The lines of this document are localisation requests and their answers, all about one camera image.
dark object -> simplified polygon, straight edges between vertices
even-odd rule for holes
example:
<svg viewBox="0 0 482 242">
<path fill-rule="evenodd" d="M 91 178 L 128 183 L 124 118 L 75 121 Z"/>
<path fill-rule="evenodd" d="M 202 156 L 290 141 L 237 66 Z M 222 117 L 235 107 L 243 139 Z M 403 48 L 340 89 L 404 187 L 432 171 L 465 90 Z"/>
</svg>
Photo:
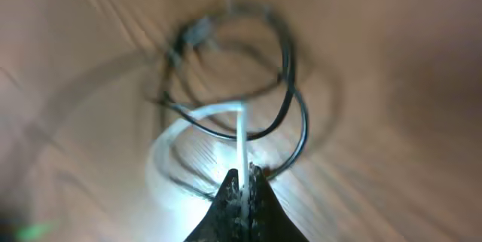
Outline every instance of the dark object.
<svg viewBox="0 0 482 242">
<path fill-rule="evenodd" d="M 230 170 L 208 213 L 185 242 L 308 241 L 281 208 L 260 167 L 249 175 L 249 218 L 243 221 L 238 171 Z"/>
<path fill-rule="evenodd" d="M 182 24 L 178 28 L 178 31 L 175 34 L 174 39 L 172 40 L 172 47 L 166 55 L 166 59 L 168 62 L 166 63 L 166 67 L 164 69 L 163 79 L 160 87 L 161 98 L 159 103 L 162 106 L 166 106 L 168 109 L 171 109 L 174 112 L 178 113 L 184 119 L 191 122 L 194 127 L 211 136 L 218 137 L 219 139 L 236 141 L 236 135 L 221 133 L 198 123 L 185 111 L 184 106 L 187 105 L 187 103 L 177 103 L 175 99 L 172 98 L 172 96 L 169 94 L 169 88 L 171 86 L 172 75 L 178 75 L 179 68 L 186 65 L 184 58 L 188 51 L 199 52 L 200 49 L 204 47 L 207 41 L 215 40 L 212 34 L 220 25 L 228 21 L 236 21 L 240 18 L 260 19 L 274 32 L 274 34 L 278 38 L 279 46 L 282 52 L 282 68 L 278 72 L 278 84 L 281 81 L 284 81 L 287 86 L 285 98 L 282 101 L 278 114 L 274 118 L 272 124 L 259 132 L 248 132 L 248 140 L 260 139 L 261 137 L 268 135 L 276 128 L 278 128 L 279 125 L 283 122 L 285 116 L 288 114 L 288 110 L 290 108 L 293 97 L 296 99 L 300 106 L 302 122 L 300 139 L 298 140 L 298 143 L 293 153 L 288 158 L 286 158 L 286 160 L 281 165 L 269 171 L 269 174 L 267 175 L 267 180 L 271 180 L 281 174 L 283 171 L 287 170 L 299 158 L 307 142 L 309 130 L 307 105 L 295 85 L 297 60 L 294 40 L 286 22 L 272 8 L 257 2 L 233 0 L 229 2 L 226 7 L 215 9 L 207 13 L 202 18 L 190 20 Z M 253 51 L 251 51 L 250 54 L 253 56 L 257 55 L 253 53 Z M 193 100 L 194 106 L 199 107 L 202 105 L 202 103 L 194 97 L 194 94 L 189 91 L 190 89 L 187 83 L 184 84 L 184 89 L 188 96 Z M 244 94 L 237 99 L 248 100 L 254 97 L 256 97 L 254 94 Z M 165 121 L 165 112 L 161 112 L 160 117 L 160 123 L 162 126 Z M 195 195 L 211 201 L 214 199 L 213 194 L 209 192 L 204 192 L 198 188 L 194 188 L 191 185 L 187 185 L 185 182 L 173 179 L 171 176 L 168 176 L 168 178 L 177 185 L 180 185 L 188 191 L 191 191 Z"/>
</svg>

wood grain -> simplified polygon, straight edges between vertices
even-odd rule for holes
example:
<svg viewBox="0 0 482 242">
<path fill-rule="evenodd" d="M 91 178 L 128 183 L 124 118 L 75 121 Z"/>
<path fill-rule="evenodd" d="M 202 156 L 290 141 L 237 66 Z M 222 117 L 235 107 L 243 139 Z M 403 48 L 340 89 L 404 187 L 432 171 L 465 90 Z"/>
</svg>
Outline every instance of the wood grain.
<svg viewBox="0 0 482 242">
<path fill-rule="evenodd" d="M 145 97 L 174 27 L 212 1 L 0 0 L 2 215 L 55 222 L 45 241 L 186 237 L 202 210 L 168 210 L 145 186 L 160 130 Z M 310 141 L 273 188 L 308 239 L 482 241 L 479 0 L 261 1 L 283 12 L 300 48 Z M 277 64 L 269 36 L 242 31 Z M 274 76 L 242 54 L 205 58 L 185 71 L 202 100 Z M 186 99 L 178 83 L 173 93 Z M 283 93 L 250 102 L 252 130 L 270 123 Z M 255 163 L 289 155 L 298 111 L 250 143 Z M 183 133 L 174 174 L 209 189 L 199 174 L 216 180 L 216 141 Z M 174 167 L 179 158 L 189 170 Z"/>
</svg>

green object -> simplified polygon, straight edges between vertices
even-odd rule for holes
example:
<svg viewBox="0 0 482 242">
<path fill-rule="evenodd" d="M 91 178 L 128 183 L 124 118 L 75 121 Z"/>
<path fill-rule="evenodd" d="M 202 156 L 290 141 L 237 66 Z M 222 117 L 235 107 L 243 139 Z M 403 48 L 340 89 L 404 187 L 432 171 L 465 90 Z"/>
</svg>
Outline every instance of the green object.
<svg viewBox="0 0 482 242">
<path fill-rule="evenodd" d="M 34 241 L 51 232 L 55 225 L 53 222 L 49 222 L 21 228 L 15 234 L 15 238 L 19 241 Z"/>
</svg>

wire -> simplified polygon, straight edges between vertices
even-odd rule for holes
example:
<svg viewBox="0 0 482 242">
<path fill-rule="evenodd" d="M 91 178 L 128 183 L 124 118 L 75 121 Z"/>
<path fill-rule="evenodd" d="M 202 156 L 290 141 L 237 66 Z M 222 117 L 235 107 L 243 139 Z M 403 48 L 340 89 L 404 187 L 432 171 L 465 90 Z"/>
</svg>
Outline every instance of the wire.
<svg viewBox="0 0 482 242">
<path fill-rule="evenodd" d="M 160 95 L 162 100 L 160 101 L 160 104 L 178 113 L 186 121 L 189 121 L 190 123 L 192 123 L 193 126 L 203 131 L 204 133 L 207 133 L 219 139 L 236 141 L 236 135 L 221 133 L 206 126 L 203 126 L 202 124 L 197 122 L 196 119 L 192 118 L 185 111 L 186 108 L 183 106 L 184 104 L 177 103 L 172 98 L 172 96 L 169 94 L 169 89 L 171 85 L 170 76 L 172 74 L 172 71 L 182 65 L 183 57 L 185 56 L 188 49 L 198 51 L 203 46 L 203 44 L 210 39 L 211 34 L 215 28 L 219 27 L 222 23 L 230 20 L 237 20 L 242 17 L 262 19 L 276 33 L 282 52 L 282 69 L 281 72 L 278 72 L 277 83 L 279 83 L 279 80 L 282 80 L 287 86 L 284 99 L 273 122 L 267 128 L 261 131 L 254 133 L 249 132 L 247 140 L 250 141 L 260 139 L 261 137 L 272 133 L 276 128 L 278 128 L 288 114 L 288 110 L 291 106 L 293 96 L 300 105 L 302 123 L 300 139 L 298 140 L 293 153 L 281 165 L 268 173 L 267 179 L 272 180 L 276 178 L 279 174 L 286 171 L 299 158 L 301 152 L 304 149 L 304 146 L 306 145 L 309 133 L 309 115 L 307 105 L 304 102 L 303 96 L 295 86 L 297 63 L 294 42 L 290 32 L 288 31 L 288 27 L 285 21 L 273 10 L 269 9 L 265 5 L 260 5 L 254 2 L 230 2 L 227 7 L 218 9 L 200 19 L 191 20 L 188 23 L 182 25 L 178 29 L 178 33 L 175 36 L 171 50 L 166 55 L 168 62 L 166 63 L 166 68 L 164 70 L 164 75 L 161 83 Z M 257 55 L 253 52 L 251 52 L 250 54 L 253 57 Z M 190 90 L 187 86 L 187 83 L 184 84 L 184 89 Z M 246 94 L 244 98 L 245 100 L 250 100 L 255 95 L 258 95 L 258 93 L 254 92 L 252 94 Z M 196 98 L 194 98 L 194 101 L 196 103 L 199 102 L 199 100 L 197 100 Z M 165 117 L 165 113 L 161 112 L 161 125 L 165 123 Z M 207 198 L 211 201 L 214 199 L 213 193 L 206 193 L 174 177 L 169 176 L 169 178 L 171 179 L 171 181 L 173 181 L 177 185 L 180 185 L 182 188 L 190 191 L 193 194 L 196 194 L 202 198 Z"/>
</svg>

black cable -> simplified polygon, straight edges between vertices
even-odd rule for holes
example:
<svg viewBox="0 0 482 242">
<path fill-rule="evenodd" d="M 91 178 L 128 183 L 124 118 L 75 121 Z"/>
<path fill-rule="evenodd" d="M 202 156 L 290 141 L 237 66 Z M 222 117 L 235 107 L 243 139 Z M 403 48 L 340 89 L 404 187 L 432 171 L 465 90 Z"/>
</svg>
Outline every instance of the black cable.
<svg viewBox="0 0 482 242">
<path fill-rule="evenodd" d="M 197 129 L 211 136 L 236 141 L 235 135 L 220 133 L 216 130 L 203 126 L 202 124 L 199 124 L 195 119 L 185 112 L 185 107 L 181 107 L 181 104 L 175 102 L 168 90 L 170 89 L 170 75 L 172 74 L 172 71 L 176 69 L 176 67 L 182 64 L 183 57 L 188 48 L 192 48 L 195 51 L 199 50 L 199 48 L 203 45 L 203 42 L 209 39 L 212 32 L 214 32 L 214 28 L 228 20 L 235 20 L 241 17 L 261 18 L 276 33 L 282 51 L 282 70 L 279 72 L 278 79 L 283 80 L 288 87 L 278 114 L 271 125 L 262 131 L 249 133 L 247 138 L 248 141 L 260 139 L 279 127 L 285 116 L 288 114 L 293 96 L 300 105 L 302 120 L 300 139 L 298 140 L 293 153 L 285 160 L 285 162 L 273 169 L 271 173 L 268 173 L 267 178 L 268 180 L 271 180 L 287 170 L 299 158 L 307 142 L 309 130 L 307 105 L 304 102 L 301 93 L 295 86 L 296 52 L 294 42 L 284 20 L 274 11 L 269 10 L 265 6 L 257 3 L 236 2 L 229 4 L 227 8 L 214 11 L 213 13 L 210 13 L 201 19 L 192 20 L 179 28 L 178 34 L 175 36 L 175 40 L 172 45 L 172 50 L 166 56 L 168 62 L 164 70 L 163 83 L 161 84 L 160 95 L 162 100 L 160 104 L 178 113 L 184 119 L 191 122 Z M 160 117 L 161 124 L 163 124 L 165 121 L 165 114 L 161 112 Z M 209 200 L 214 198 L 212 194 L 201 191 L 198 188 L 194 188 L 192 185 L 188 185 L 186 182 L 182 182 L 179 179 L 171 176 L 169 176 L 169 178 L 171 181 L 177 185 L 180 185 L 182 188 L 187 189 L 191 193 Z"/>
</svg>

